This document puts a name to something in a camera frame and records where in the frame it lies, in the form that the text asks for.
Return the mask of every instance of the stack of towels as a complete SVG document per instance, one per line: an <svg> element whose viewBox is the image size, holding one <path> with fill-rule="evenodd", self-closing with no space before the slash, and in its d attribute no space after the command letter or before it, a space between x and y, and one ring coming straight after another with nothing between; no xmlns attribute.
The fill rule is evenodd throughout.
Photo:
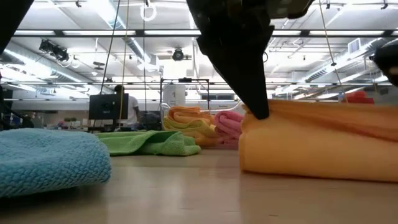
<svg viewBox="0 0 398 224"><path fill-rule="evenodd" d="M238 148L243 116L221 111L216 116L200 111L199 107L174 106L163 120L167 131L181 131L205 147Z"/></svg>

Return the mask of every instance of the blue towel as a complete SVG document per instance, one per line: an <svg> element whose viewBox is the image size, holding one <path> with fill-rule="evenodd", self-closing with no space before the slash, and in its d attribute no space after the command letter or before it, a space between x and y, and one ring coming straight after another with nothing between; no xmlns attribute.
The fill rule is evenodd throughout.
<svg viewBox="0 0 398 224"><path fill-rule="evenodd" d="M0 131L0 198L106 182L108 148L93 134Z"/></svg>

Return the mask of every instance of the green towel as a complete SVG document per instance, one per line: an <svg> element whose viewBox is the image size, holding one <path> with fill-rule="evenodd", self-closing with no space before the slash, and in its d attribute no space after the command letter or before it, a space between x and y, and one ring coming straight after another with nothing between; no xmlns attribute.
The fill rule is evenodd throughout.
<svg viewBox="0 0 398 224"><path fill-rule="evenodd" d="M195 140L179 131L99 133L111 156L191 156L200 152Z"/></svg>

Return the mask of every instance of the computer monitor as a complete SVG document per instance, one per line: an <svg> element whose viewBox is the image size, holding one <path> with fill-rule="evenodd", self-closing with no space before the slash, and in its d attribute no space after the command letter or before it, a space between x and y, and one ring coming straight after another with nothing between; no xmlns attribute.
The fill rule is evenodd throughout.
<svg viewBox="0 0 398 224"><path fill-rule="evenodd" d="M120 94L91 95L88 119L119 119ZM129 94L123 94L123 106L121 119L127 119Z"/></svg>

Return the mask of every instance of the white ceiling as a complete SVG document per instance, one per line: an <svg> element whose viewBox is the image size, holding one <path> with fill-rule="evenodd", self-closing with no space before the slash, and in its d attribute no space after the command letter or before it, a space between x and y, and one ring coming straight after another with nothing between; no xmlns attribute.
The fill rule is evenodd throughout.
<svg viewBox="0 0 398 224"><path fill-rule="evenodd" d="M77 8L75 1L72 0L36 0L19 29L109 29L104 20L93 10L86 1L80 1L83 7ZM398 0L388 0L389 7L380 10L383 0L330 0L331 9L324 9L326 23L334 19L328 25L328 29L396 29L398 27ZM185 1L152 1L157 7L157 15L154 20L144 22L140 16L140 5L142 1L130 1L129 19L127 22L129 29L196 29L190 24L189 10ZM340 10L335 7L337 4L363 4L362 9L344 8ZM114 4L118 5L118 0L114 0ZM119 15L123 21L127 21L127 0L121 1ZM277 29L322 29L322 17L319 5L315 4L310 8L306 16L289 20L285 19L272 21ZM94 61L106 61L107 51L109 50L110 38L98 39L98 50L95 53L95 39L92 38L49 38L53 43L68 49L69 54L76 55L81 62L78 68L68 67L68 69L84 75L92 80L102 80L102 72L97 76L91 74ZM156 54L161 58L167 58L170 52L176 47L182 48L183 52L188 55L193 53L193 41L190 37L153 37L153 38L137 38L139 45L142 46L148 54ZM41 54L38 50L41 39L28 37L14 37L14 43L27 48L35 53ZM331 51L338 54L346 50L347 43L352 39L347 38L330 38ZM121 77L123 74L125 43L119 38L113 39L113 45L110 49L111 56L109 58L107 77ZM330 53L326 44L326 39L290 39L277 38L270 44L268 48L269 59L265 64L266 76L275 79L275 82L292 81L292 72L306 72L318 67L330 59ZM125 61L125 76L130 76L131 80L142 80L144 75L140 71L137 58L129 59L133 52L127 47L127 60ZM53 60L51 56L46 55L48 59ZM173 62L171 60L161 60L161 64L168 67L184 67L192 69L193 62L188 60L183 63ZM210 78L214 82L222 81L221 77L213 70L210 61L203 55L196 56L196 65L199 69L198 76L200 78ZM184 73L181 71L172 72L177 75L169 75L166 78L182 78ZM149 73L152 80L159 80L157 72Z"/></svg>

